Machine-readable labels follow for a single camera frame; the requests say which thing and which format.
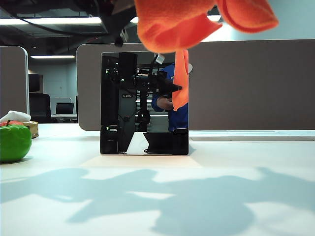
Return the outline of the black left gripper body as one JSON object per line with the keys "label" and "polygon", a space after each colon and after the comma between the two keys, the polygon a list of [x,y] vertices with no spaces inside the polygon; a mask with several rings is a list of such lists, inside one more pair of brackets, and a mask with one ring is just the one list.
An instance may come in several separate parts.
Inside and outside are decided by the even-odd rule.
{"label": "black left gripper body", "polygon": [[94,3],[108,33],[120,33],[136,16],[133,0],[95,0]]}

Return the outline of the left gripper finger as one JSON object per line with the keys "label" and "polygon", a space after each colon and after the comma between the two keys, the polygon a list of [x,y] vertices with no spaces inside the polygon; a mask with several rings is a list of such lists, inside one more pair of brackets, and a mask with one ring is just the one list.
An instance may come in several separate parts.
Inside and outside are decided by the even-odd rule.
{"label": "left gripper finger", "polygon": [[129,39],[128,32],[125,28],[123,28],[117,36],[115,36],[114,45],[116,47],[122,47],[124,43],[127,43]]}

